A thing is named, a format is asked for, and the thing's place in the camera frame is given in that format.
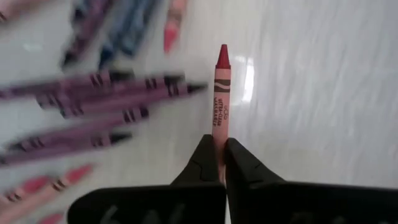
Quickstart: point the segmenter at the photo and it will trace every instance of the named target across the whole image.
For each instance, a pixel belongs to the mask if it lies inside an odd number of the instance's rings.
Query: purple crayon
[[[74,88],[100,87],[125,81],[132,76],[129,72],[102,71],[89,75],[74,76],[45,83],[26,83],[0,89],[0,99],[11,99],[27,95],[39,95],[54,91],[68,91]]]
[[[7,149],[10,151],[29,152],[49,148],[62,142],[76,141],[93,133],[100,133],[118,126],[135,123],[136,121],[147,118],[148,115],[148,109],[144,107],[128,109],[103,118],[100,121],[91,121],[71,128],[31,136],[25,140],[11,144]]]
[[[112,111],[132,108],[139,105],[148,105],[156,101],[191,95],[194,92],[203,90],[207,85],[192,85],[186,83],[173,83],[166,88],[150,91],[141,94],[125,94],[110,96],[101,101],[75,104],[61,110],[64,118],[78,117],[83,115],[109,113]]]
[[[38,96],[37,102],[42,108],[49,107],[67,107],[75,103],[82,103],[85,101],[96,101],[98,99],[111,96],[122,95],[128,93],[139,93],[146,90],[156,90],[165,88],[172,83],[177,83],[184,79],[184,74],[181,75],[164,75],[157,78],[145,78],[140,80],[131,80],[126,82],[115,83],[111,88],[99,88],[95,91],[86,90],[78,91],[76,94],[69,94],[65,92],[47,93]]]
[[[127,133],[95,134],[78,141],[68,141],[54,147],[36,150],[28,153],[14,153],[0,156],[0,167],[13,166],[29,161],[39,161],[53,157],[74,155],[82,152],[97,151],[108,146],[113,146],[120,141],[131,138]]]

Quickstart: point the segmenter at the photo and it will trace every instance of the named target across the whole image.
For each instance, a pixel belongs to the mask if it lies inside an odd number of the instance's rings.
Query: crayon pile
[[[185,82],[183,73],[133,76],[132,72],[101,71],[1,89],[3,100],[35,96],[40,107],[59,110],[64,118],[98,116],[98,119],[12,142],[5,147],[7,153],[0,154],[0,167],[113,146],[132,136],[112,129],[147,118],[150,104],[189,96],[207,87]]]
[[[67,188],[79,183],[93,170],[93,164],[86,164],[69,170],[65,175],[52,178],[48,175],[33,177],[21,186],[0,194],[0,223],[8,224],[22,218],[45,205]],[[56,224],[63,218],[62,213],[54,213],[38,223]]]
[[[177,40],[188,0],[171,0],[164,28],[164,52],[169,53]],[[109,67],[118,52],[135,57],[142,44],[150,19],[160,0],[119,0],[108,39],[99,53],[98,68]],[[72,13],[73,40],[66,49],[62,67],[81,58],[114,5],[113,0],[80,0]]]

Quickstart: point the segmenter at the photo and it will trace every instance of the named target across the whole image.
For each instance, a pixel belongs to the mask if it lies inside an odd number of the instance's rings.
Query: crayon wrapper
[[[110,83],[109,71],[89,73],[87,75],[76,75],[72,78],[60,80],[60,88],[71,90],[94,85],[94,83]]]
[[[212,135],[218,157],[218,169],[221,181],[224,181],[224,147],[225,142],[228,140],[230,87],[231,70],[216,69]]]

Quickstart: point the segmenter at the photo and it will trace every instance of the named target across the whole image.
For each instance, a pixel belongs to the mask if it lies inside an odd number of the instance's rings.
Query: glossy white surface
[[[222,43],[233,66],[230,136],[285,179],[398,187],[397,1],[192,0],[174,52],[162,53],[162,3],[122,68],[185,70],[212,84]],[[54,1],[0,30],[2,83],[58,74],[70,2]],[[98,38],[76,70],[96,67]],[[212,92],[153,106],[134,140],[109,151],[0,170],[0,188],[96,162],[95,173],[21,223],[101,187],[168,184],[211,132]],[[0,141],[66,125],[34,100],[3,103]]]

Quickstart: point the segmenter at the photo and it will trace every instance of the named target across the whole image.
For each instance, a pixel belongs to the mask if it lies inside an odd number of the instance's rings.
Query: crayon tip
[[[187,90],[188,93],[194,93],[196,91],[205,90],[207,88],[207,84],[188,84]]]
[[[218,56],[217,69],[231,69],[229,64],[228,47],[226,44],[221,46],[220,55]]]
[[[76,61],[76,57],[73,54],[68,52],[65,54],[65,58],[63,59],[63,62],[62,62],[62,67],[66,67],[67,65],[69,65],[75,61]]]
[[[60,110],[60,114],[62,115],[63,118],[67,117],[65,110]]]
[[[94,168],[93,164],[87,164],[77,169],[68,171],[65,176],[71,184],[75,184],[79,180],[81,180],[86,174],[93,171],[93,168]]]
[[[10,145],[8,147],[8,150],[10,150],[10,151],[25,151],[25,149],[24,149],[24,147],[22,146],[21,143]]]
[[[76,9],[75,13],[72,16],[72,24],[79,23],[84,18],[84,16],[85,16],[85,14],[83,13],[82,10]]]
[[[99,64],[98,64],[98,68],[102,69],[104,68],[104,66],[106,64],[108,64],[110,61],[112,61],[114,55],[113,55],[113,51],[103,48],[100,55],[99,55]]]
[[[117,71],[117,70],[109,71],[109,78],[110,78],[111,82],[125,81],[132,77],[134,77],[133,71],[131,71],[131,72]]]
[[[141,107],[141,108],[139,108],[139,111],[141,113],[141,118],[147,118],[149,116],[148,108]]]
[[[40,176],[23,183],[22,189],[28,194],[34,194],[51,181],[50,177]]]
[[[164,83],[171,85],[185,79],[185,75],[165,75]]]
[[[178,29],[168,27],[164,30],[164,52],[169,53],[178,37]]]
[[[137,46],[121,47],[120,51],[128,57],[134,57],[137,54]]]
[[[38,224],[57,224],[63,218],[63,213],[56,213],[43,218]]]
[[[111,143],[114,144],[119,141],[123,141],[123,140],[132,138],[132,134],[131,133],[113,133],[113,134],[110,134],[109,138],[111,140]]]

